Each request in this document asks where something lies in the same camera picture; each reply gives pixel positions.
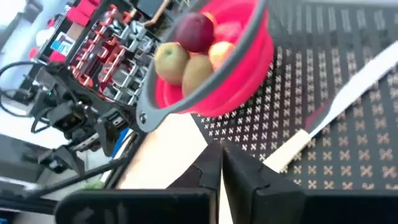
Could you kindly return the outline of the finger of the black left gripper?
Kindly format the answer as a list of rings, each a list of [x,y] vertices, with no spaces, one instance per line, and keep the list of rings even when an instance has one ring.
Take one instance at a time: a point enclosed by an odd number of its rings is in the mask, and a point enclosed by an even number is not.
[[[56,174],[67,169],[74,170],[79,176],[85,174],[85,163],[75,151],[69,151],[66,146],[48,150],[37,158],[37,163],[45,166]]]

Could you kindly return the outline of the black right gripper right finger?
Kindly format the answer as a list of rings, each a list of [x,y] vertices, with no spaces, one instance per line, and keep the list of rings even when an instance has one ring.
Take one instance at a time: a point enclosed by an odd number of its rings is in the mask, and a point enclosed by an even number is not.
[[[221,145],[234,224],[398,224],[398,190],[307,190],[233,143]]]

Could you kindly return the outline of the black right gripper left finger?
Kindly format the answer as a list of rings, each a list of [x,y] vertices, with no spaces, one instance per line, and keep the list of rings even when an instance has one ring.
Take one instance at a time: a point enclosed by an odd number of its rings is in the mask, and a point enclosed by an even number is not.
[[[56,224],[218,224],[223,148],[211,142],[166,189],[79,190],[55,208]]]

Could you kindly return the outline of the red collapsible bowl grey rim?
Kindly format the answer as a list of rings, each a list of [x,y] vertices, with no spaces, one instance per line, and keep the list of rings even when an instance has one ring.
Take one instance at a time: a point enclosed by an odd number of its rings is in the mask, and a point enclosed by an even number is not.
[[[267,0],[196,0],[173,24],[165,38],[177,42],[175,31],[188,13],[198,12],[215,25],[215,44],[227,41],[235,48],[204,83],[186,98],[182,84],[171,85],[155,71],[147,72],[136,108],[136,122],[145,132],[155,130],[172,113],[196,113],[216,117],[244,103],[264,81],[273,58],[267,30]]]

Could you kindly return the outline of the small dark red fruit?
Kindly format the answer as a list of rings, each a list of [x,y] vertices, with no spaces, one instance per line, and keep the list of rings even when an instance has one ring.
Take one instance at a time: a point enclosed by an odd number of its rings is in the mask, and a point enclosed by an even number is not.
[[[190,52],[207,52],[212,45],[215,25],[204,14],[191,12],[179,22],[175,40]]]

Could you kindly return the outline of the red yellow mango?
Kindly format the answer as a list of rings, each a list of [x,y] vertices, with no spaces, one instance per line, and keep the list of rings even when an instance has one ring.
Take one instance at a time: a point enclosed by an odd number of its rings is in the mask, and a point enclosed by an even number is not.
[[[223,62],[229,57],[234,48],[234,44],[227,41],[217,42],[210,47],[208,56],[215,70],[222,66]]]

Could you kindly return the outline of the blue bin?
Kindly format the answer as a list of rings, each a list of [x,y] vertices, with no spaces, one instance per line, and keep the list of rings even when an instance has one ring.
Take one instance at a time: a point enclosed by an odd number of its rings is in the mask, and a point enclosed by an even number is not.
[[[112,158],[115,157],[115,155],[117,154],[117,152],[118,152],[119,149],[121,148],[121,146],[122,146],[122,144],[123,144],[123,141],[124,141],[125,137],[127,136],[128,131],[129,131],[129,128],[126,128],[126,129],[122,130],[122,131],[119,133],[119,138],[118,138],[118,140],[116,141],[116,144],[114,145],[113,153],[112,153],[112,155],[111,155]]]

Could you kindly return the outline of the storage bin shelf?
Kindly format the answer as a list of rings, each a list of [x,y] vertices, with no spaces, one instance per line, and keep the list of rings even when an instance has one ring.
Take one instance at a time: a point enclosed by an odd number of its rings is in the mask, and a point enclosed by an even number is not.
[[[135,105],[160,40],[137,10],[120,11],[112,4],[93,24],[71,58],[68,69],[87,88],[109,101]]]

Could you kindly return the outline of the black perforated metal rack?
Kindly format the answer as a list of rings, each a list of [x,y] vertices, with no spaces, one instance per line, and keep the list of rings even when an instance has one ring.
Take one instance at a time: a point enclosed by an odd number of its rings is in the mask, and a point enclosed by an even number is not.
[[[271,5],[275,51],[267,80],[237,110],[194,117],[207,141],[230,140],[259,160],[398,40],[398,2]],[[398,190],[398,66],[326,125],[284,174],[307,189]]]

